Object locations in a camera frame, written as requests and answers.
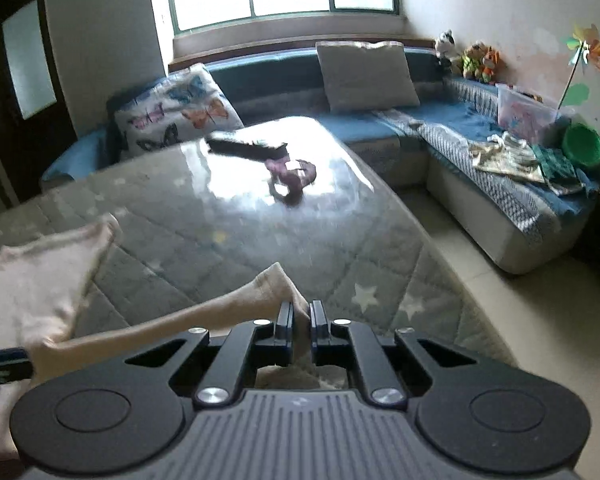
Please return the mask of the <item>cream beige garment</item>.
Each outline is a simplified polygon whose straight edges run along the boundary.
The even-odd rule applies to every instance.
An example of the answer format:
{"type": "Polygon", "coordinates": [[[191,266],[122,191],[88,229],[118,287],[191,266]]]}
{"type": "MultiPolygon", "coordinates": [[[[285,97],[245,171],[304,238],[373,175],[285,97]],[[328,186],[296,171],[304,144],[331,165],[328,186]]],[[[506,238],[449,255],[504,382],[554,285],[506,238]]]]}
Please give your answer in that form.
{"type": "Polygon", "coordinates": [[[294,362],[267,366],[261,388],[340,389],[347,383],[336,366],[309,361],[309,304],[279,263],[223,296],[193,304],[135,326],[104,303],[95,286],[120,228],[105,214],[82,228],[0,249],[0,349],[29,351],[34,376],[0,387],[0,461],[18,453],[8,429],[15,402],[28,389],[88,364],[200,326],[214,336],[255,318],[275,318],[284,301],[294,306],[294,362]]]}

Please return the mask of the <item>black remote control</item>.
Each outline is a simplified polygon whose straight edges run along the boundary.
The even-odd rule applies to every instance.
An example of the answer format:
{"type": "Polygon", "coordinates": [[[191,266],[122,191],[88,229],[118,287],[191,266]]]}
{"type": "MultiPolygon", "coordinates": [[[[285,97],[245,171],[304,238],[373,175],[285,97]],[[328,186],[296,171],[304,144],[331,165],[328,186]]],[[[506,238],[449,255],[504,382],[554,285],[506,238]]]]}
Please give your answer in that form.
{"type": "Polygon", "coordinates": [[[235,133],[215,132],[204,138],[210,151],[255,162],[283,159],[288,156],[287,144],[270,145],[263,141],[245,140],[235,133]]]}

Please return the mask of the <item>blue sectional sofa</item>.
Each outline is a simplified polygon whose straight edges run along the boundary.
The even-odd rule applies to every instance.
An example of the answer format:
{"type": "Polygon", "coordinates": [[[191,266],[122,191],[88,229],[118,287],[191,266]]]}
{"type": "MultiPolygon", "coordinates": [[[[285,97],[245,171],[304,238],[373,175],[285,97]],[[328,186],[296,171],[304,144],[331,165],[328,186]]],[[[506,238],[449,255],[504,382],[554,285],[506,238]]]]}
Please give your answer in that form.
{"type": "MultiPolygon", "coordinates": [[[[590,220],[598,192],[558,196],[545,183],[475,169],[468,143],[504,132],[498,125],[498,94],[445,76],[429,50],[404,53],[420,105],[367,112],[330,110],[312,49],[202,65],[244,127],[269,126],[281,144],[292,118],[319,125],[325,139],[347,145],[393,188],[426,188],[503,271],[524,274],[568,250],[590,220]]],[[[56,159],[44,172],[43,185],[79,180],[125,160],[114,113],[166,77],[112,96],[106,125],[56,159]]]]}

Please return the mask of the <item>butterfly print pillow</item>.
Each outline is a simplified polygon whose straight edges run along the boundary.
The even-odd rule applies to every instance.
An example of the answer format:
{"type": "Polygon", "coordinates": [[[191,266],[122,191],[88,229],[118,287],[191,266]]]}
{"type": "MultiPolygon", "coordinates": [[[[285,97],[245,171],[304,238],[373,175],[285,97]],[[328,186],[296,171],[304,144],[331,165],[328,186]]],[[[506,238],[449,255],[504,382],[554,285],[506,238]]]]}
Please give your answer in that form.
{"type": "Polygon", "coordinates": [[[161,79],[114,113],[121,158],[134,158],[244,124],[200,63],[161,79]]]}

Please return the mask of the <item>pale patterned clothing on sofa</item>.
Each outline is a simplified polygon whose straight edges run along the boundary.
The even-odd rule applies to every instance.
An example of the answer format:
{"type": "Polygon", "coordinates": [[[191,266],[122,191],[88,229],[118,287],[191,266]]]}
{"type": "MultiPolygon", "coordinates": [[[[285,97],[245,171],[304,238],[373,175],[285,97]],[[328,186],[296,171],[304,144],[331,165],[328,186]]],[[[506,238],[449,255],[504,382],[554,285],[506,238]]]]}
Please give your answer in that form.
{"type": "Polygon", "coordinates": [[[540,162],[526,140],[509,132],[492,134],[484,142],[469,142],[468,153],[475,169],[515,180],[544,183],[540,162]]]}

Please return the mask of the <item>grey plain pillow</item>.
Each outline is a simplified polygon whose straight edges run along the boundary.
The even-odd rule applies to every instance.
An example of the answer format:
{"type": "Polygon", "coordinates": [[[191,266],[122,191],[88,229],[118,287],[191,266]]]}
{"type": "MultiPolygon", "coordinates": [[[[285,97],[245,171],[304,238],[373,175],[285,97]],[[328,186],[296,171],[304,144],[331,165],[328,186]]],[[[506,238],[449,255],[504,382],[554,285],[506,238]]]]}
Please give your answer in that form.
{"type": "Polygon", "coordinates": [[[400,42],[320,41],[315,47],[333,113],[420,105],[400,42]]]}

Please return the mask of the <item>dark wooden door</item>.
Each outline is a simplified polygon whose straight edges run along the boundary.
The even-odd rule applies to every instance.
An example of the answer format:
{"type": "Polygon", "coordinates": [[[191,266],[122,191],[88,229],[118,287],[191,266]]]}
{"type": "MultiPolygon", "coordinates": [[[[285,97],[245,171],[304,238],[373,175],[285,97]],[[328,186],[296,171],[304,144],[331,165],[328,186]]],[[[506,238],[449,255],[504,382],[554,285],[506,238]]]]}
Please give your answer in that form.
{"type": "Polygon", "coordinates": [[[0,159],[18,200],[78,136],[62,93],[44,0],[0,0],[0,159]]]}

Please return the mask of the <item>dark green clothing on sofa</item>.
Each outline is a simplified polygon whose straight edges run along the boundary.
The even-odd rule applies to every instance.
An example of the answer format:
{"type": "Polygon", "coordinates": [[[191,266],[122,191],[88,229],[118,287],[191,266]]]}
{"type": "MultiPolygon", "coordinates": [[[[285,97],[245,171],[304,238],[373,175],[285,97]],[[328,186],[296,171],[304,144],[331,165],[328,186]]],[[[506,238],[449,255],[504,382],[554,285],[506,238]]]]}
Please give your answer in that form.
{"type": "Polygon", "coordinates": [[[582,170],[577,170],[559,148],[532,144],[531,151],[538,162],[544,183],[554,194],[563,196],[598,192],[598,186],[582,170]]]}

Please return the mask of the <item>clear plastic storage box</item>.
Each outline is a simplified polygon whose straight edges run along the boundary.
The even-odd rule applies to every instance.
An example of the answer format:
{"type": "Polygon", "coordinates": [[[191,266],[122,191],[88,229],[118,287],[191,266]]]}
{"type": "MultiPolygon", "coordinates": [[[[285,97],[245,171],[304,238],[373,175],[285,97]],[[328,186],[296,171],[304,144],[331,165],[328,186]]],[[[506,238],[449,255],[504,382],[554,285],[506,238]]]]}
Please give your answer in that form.
{"type": "Polygon", "coordinates": [[[559,114],[554,107],[525,96],[506,84],[498,88],[498,125],[529,144],[555,145],[559,114]]]}

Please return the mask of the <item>yellow green plush toy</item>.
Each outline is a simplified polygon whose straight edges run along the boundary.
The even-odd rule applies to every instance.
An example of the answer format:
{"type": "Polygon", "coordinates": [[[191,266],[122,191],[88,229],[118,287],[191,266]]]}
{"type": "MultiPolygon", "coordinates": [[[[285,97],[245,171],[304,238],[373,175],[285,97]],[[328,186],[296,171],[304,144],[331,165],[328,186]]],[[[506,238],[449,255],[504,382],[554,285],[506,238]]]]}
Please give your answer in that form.
{"type": "Polygon", "coordinates": [[[477,41],[467,47],[463,52],[463,77],[476,80],[481,77],[482,60],[486,55],[486,45],[477,41]]]}

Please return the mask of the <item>green plastic bucket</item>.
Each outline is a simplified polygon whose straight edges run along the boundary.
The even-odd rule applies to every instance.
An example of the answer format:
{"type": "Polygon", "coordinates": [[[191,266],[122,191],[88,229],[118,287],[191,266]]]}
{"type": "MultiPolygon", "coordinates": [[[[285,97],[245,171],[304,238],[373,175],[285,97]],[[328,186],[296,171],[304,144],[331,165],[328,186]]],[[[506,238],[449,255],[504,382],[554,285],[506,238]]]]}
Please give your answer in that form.
{"type": "Polygon", "coordinates": [[[571,124],[562,136],[562,151],[573,165],[586,169],[600,166],[600,136],[583,124],[571,124]]]}

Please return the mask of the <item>black white plush toy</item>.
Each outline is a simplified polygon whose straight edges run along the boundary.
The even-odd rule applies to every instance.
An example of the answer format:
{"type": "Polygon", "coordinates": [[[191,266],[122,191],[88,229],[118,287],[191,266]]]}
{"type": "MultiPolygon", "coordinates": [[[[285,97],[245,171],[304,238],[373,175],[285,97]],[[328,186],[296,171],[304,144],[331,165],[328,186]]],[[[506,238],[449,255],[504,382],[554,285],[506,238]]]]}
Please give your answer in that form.
{"type": "Polygon", "coordinates": [[[457,50],[451,29],[442,32],[434,42],[437,58],[441,66],[453,76],[460,76],[463,68],[463,57],[457,50]]]}

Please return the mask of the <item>orange tiger plush toy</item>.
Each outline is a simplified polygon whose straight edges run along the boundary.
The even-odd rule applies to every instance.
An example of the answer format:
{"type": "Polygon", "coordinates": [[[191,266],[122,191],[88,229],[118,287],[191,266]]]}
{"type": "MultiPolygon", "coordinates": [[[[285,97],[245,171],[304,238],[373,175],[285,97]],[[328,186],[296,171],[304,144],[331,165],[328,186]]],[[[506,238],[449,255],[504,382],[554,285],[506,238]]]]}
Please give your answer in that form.
{"type": "Polygon", "coordinates": [[[486,48],[486,53],[481,62],[480,78],[485,84],[495,84],[495,74],[498,71],[501,55],[492,47],[486,48]]]}

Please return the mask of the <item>colourful paper pinwheel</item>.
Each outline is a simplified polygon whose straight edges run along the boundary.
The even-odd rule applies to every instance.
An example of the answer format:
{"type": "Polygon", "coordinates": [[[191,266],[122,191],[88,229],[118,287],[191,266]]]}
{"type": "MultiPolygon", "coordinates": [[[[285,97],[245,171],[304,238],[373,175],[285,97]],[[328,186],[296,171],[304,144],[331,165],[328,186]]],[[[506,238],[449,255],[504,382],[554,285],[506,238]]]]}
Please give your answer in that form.
{"type": "Polygon", "coordinates": [[[579,70],[585,75],[590,66],[600,73],[600,30],[595,24],[588,27],[576,25],[565,45],[571,52],[570,73],[557,103],[558,110],[579,106],[590,97],[590,87],[585,82],[576,82],[576,75],[579,70]]]}

